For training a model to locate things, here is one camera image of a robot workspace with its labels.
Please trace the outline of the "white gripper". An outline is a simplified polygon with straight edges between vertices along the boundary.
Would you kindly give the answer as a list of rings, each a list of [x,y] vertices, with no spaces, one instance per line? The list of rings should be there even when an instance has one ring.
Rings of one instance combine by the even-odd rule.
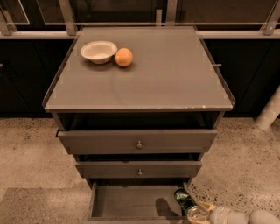
[[[199,202],[198,206],[205,213],[210,214],[210,224],[228,224],[230,208],[224,206],[215,207],[214,204],[208,202]]]

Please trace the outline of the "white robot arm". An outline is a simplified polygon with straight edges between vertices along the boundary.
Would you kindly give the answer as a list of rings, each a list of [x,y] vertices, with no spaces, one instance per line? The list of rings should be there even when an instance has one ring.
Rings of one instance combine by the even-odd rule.
[[[280,224],[273,213],[256,209],[250,214],[236,212],[229,207],[199,203],[199,208],[207,213],[207,224]]]

